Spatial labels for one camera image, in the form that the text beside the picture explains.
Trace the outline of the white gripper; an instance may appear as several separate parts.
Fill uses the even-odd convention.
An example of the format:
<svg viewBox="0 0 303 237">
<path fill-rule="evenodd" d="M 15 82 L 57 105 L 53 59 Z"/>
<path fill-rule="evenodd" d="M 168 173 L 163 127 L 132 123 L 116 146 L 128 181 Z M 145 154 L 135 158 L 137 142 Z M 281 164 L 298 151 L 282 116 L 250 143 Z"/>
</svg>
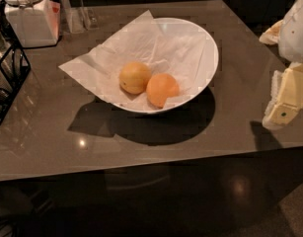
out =
<svg viewBox="0 0 303 237">
<path fill-rule="evenodd" d="M 283 20 L 262 33 L 259 41 L 278 43 L 280 56 L 292 62 L 283 72 L 275 70 L 271 78 L 271 100 L 263 127 L 277 130 L 290 124 L 303 109 L 303 0 L 297 0 Z"/>
</svg>

